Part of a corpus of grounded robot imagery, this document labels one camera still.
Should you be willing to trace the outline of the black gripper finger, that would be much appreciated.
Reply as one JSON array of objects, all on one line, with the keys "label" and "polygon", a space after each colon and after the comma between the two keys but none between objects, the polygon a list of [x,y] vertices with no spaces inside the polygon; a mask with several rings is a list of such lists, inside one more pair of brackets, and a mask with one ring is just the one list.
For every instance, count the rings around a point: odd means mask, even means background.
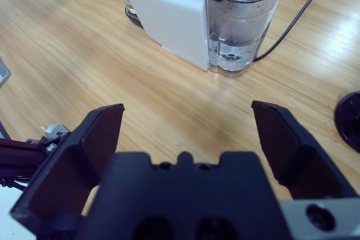
[{"label": "black gripper finger", "polygon": [[251,107],[273,176],[293,199],[358,196],[314,136],[288,109],[263,101],[253,101]]},{"label": "black gripper finger", "polygon": [[123,104],[88,113],[36,173],[10,210],[28,229],[78,229],[91,190],[117,148]]}]

